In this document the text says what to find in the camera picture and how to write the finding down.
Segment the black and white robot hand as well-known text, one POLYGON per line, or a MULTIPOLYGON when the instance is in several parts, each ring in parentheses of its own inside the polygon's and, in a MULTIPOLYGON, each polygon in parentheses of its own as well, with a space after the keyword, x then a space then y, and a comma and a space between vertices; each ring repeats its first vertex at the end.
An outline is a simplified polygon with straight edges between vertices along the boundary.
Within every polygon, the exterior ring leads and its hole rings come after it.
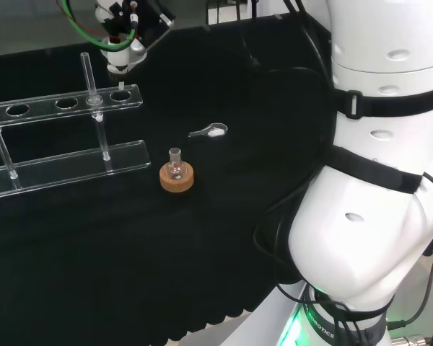
POLYGON ((159 1, 97 1, 95 17, 106 31, 102 43, 109 46, 124 43, 132 30, 131 20, 137 22, 136 37, 127 48, 102 52, 114 81, 126 79, 146 59, 149 50, 171 31, 175 19, 159 1))

